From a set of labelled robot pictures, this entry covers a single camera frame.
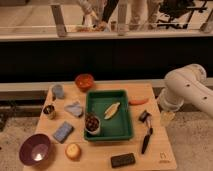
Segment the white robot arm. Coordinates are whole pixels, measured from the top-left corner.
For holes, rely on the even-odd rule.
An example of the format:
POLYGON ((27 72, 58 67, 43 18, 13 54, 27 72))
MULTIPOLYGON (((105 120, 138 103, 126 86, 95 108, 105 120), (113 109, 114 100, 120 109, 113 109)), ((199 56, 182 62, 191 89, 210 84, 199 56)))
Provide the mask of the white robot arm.
POLYGON ((199 64, 186 65, 165 75, 165 87, 157 98, 162 126, 169 125, 185 101, 213 118, 213 90, 203 84, 206 78, 206 70, 199 64))

